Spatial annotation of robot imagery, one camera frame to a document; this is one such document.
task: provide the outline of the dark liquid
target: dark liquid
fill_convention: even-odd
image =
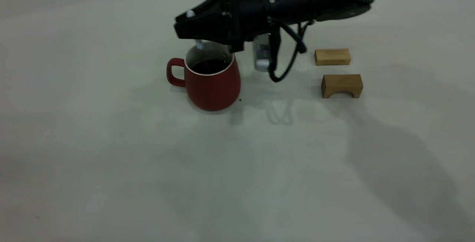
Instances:
[[[222,59],[209,59],[197,63],[191,70],[200,74],[214,74],[223,71],[228,66],[229,62]]]

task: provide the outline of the black cable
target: black cable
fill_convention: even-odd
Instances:
[[[301,44],[303,44],[303,39],[304,39],[304,35],[305,35],[305,31],[307,31],[307,27],[309,25],[312,25],[314,23],[314,21],[309,21],[307,23],[305,23],[304,27],[301,27],[301,24],[298,23],[297,24],[297,29],[298,29],[298,36],[300,36],[300,41],[301,41]],[[295,46],[295,49],[294,49],[294,53],[292,54],[292,58],[290,59],[290,62],[289,62],[289,65],[287,66],[287,69],[284,71],[284,73],[280,76],[280,77],[277,77],[275,76],[275,71],[271,71],[269,70],[269,76],[271,78],[271,80],[273,82],[280,82],[282,81],[283,79],[285,79],[285,77],[287,77],[288,73],[290,72],[290,69],[292,68],[292,66],[294,65],[294,62],[295,62],[295,58],[297,57],[297,52],[299,52],[299,47],[301,46],[301,44],[299,44],[297,42],[297,45]]]
[[[293,29],[291,29],[289,26],[285,24],[285,22],[282,22],[278,19],[273,19],[272,17],[268,17],[268,21],[270,24],[278,25],[281,27],[285,32],[287,32],[292,39],[295,40],[295,42],[298,44],[298,52],[303,54],[307,52],[307,46],[305,46],[304,41],[302,40],[302,36],[300,34],[295,33]]]

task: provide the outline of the wooden bridge block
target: wooden bridge block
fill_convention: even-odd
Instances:
[[[324,75],[322,95],[330,98],[334,93],[347,92],[354,98],[359,98],[363,91],[361,75]]]
[[[315,50],[315,63],[317,66],[349,65],[351,55],[348,49]]]

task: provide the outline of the white table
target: white table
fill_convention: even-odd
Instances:
[[[201,1],[0,0],[0,241],[475,239],[475,0],[318,23],[307,46],[351,65],[310,50],[279,84],[247,44],[219,113],[165,76]],[[322,99],[328,73],[360,73],[361,98]]]

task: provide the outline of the black robotic arm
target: black robotic arm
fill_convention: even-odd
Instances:
[[[193,17],[176,17],[180,39],[204,39],[229,45],[231,52],[244,50],[254,41],[255,67],[281,81],[292,67],[297,52],[307,48],[302,37],[313,22],[346,19],[367,12],[374,0],[206,0],[193,8]],[[288,25],[298,24],[295,33]],[[279,78],[275,76],[280,47],[280,28],[297,42],[292,61]]]

